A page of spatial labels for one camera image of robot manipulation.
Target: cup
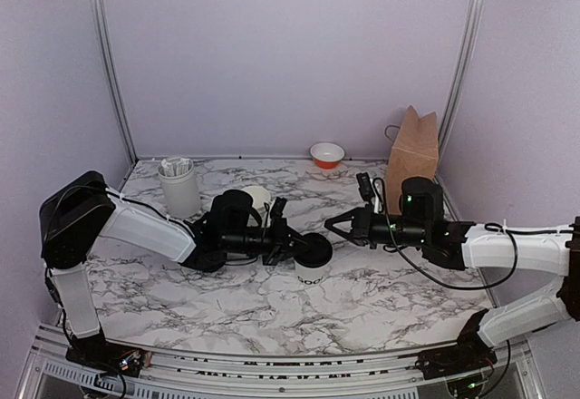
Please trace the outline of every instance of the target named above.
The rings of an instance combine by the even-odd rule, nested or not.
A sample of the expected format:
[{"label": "cup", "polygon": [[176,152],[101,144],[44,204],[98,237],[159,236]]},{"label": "cup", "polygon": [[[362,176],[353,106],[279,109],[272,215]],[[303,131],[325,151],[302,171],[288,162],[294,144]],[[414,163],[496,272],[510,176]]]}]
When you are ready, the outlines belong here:
[{"label": "cup", "polygon": [[308,233],[304,238],[310,249],[294,257],[298,281],[307,286],[320,283],[328,270],[328,263],[333,258],[333,246],[322,234]]},{"label": "cup", "polygon": [[[164,159],[166,164],[178,164],[183,162],[182,157],[169,157]],[[174,218],[189,218],[201,210],[201,197],[199,196],[198,181],[193,170],[193,162],[187,159],[187,170],[180,175],[167,176],[163,165],[157,168],[167,210]]]},{"label": "cup", "polygon": [[[252,197],[252,207],[256,209],[256,211],[262,218],[262,225],[267,226],[268,223],[264,222],[264,220],[266,219],[267,214],[266,204],[268,206],[271,206],[272,202],[272,195],[270,195],[270,192],[268,192],[262,186],[246,186],[245,188],[242,189],[242,191],[250,194],[250,196]],[[255,227],[257,225],[256,220],[252,216],[250,216],[250,219],[248,220],[247,223],[249,226]]]}]

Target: black round object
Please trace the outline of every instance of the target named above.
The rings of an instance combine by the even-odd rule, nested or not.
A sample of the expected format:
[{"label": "black round object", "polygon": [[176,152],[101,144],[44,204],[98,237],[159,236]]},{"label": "black round object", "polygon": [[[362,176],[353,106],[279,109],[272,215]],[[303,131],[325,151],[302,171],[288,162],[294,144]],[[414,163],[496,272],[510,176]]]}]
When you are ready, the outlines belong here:
[{"label": "black round object", "polygon": [[310,249],[294,257],[294,260],[305,268],[320,268],[333,257],[333,245],[326,237],[318,233],[304,235]]}]

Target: brown paper bag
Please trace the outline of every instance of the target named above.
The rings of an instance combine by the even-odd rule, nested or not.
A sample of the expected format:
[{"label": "brown paper bag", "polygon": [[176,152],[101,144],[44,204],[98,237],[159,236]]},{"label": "brown paper bag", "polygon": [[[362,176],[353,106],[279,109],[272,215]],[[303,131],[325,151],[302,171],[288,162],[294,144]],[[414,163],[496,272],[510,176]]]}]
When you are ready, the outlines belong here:
[{"label": "brown paper bag", "polygon": [[437,113],[419,118],[409,106],[402,120],[397,139],[392,145],[385,181],[389,213],[400,215],[401,184],[409,177],[433,179],[439,162]]}]

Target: table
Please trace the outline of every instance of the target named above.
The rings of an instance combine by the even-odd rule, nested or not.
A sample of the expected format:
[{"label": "table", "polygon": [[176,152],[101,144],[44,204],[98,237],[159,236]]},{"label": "table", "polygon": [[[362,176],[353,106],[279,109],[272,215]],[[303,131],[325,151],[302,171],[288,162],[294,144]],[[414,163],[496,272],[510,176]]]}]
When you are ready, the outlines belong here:
[{"label": "table", "polygon": [[[140,161],[123,192],[165,212],[156,161]],[[145,249],[99,238],[89,256],[93,300],[105,335],[137,345],[237,355],[359,354],[454,340],[491,303],[485,291],[452,291],[423,277],[397,254],[356,247],[324,220],[363,204],[355,174],[385,172],[384,162],[345,161],[320,170],[308,160],[196,161],[203,210],[214,196],[251,184],[288,199],[296,230],[333,243],[328,277],[317,286],[295,278],[292,261],[182,268]],[[481,285],[477,271],[450,271],[408,254],[435,277]]]}]

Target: bowl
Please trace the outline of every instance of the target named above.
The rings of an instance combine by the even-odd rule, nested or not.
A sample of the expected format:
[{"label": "bowl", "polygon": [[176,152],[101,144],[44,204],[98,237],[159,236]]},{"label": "bowl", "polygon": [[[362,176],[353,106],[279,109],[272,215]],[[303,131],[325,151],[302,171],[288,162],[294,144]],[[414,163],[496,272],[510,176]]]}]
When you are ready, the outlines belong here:
[{"label": "bowl", "polygon": [[336,168],[344,157],[344,150],[330,142],[320,142],[313,145],[310,154],[314,164],[323,170]]}]

